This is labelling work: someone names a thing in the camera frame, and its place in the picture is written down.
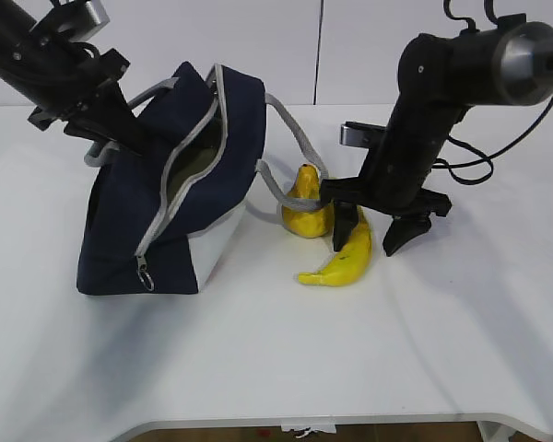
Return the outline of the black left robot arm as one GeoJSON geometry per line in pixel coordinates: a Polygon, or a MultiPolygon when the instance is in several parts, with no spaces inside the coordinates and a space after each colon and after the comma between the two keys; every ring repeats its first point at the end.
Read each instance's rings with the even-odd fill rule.
{"type": "Polygon", "coordinates": [[[130,63],[89,41],[109,21],[100,1],[54,1],[40,20],[0,1],[0,78],[34,103],[28,120],[38,129],[62,121],[67,135],[142,155],[151,135],[119,85],[130,63]]]}

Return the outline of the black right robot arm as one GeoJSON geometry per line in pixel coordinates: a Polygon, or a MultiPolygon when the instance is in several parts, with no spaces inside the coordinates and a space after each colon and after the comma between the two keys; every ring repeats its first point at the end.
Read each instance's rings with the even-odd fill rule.
{"type": "Polygon", "coordinates": [[[392,217],[383,249],[393,255],[445,217],[449,197],[425,189],[452,128],[475,106],[533,106],[553,98],[553,28],[525,15],[499,17],[495,29],[469,25],[454,38],[421,33],[397,68],[399,96],[385,125],[345,122],[341,145],[368,154],[359,175],[324,180],[320,199],[335,210],[333,246],[348,243],[358,207],[392,217]]]}

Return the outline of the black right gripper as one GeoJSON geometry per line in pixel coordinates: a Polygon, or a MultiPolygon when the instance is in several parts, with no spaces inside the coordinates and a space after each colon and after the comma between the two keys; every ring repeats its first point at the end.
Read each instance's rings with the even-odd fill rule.
{"type": "Polygon", "coordinates": [[[334,202],[334,251],[345,247],[357,226],[357,205],[394,216],[383,238],[387,256],[426,234],[431,228],[430,214],[447,216],[452,208],[449,197],[424,187],[442,146],[440,137],[419,138],[386,128],[380,144],[366,148],[358,176],[324,180],[320,199],[334,202]]]}

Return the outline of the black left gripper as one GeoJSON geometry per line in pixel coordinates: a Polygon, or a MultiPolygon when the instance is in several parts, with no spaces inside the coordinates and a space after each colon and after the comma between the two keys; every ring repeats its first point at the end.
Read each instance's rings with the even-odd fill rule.
{"type": "Polygon", "coordinates": [[[130,109],[119,80],[130,62],[118,51],[81,50],[85,59],[74,73],[47,77],[40,100],[28,121],[44,131],[56,120],[67,122],[64,133],[100,144],[116,143],[142,156],[152,141],[148,129],[130,109]]]}

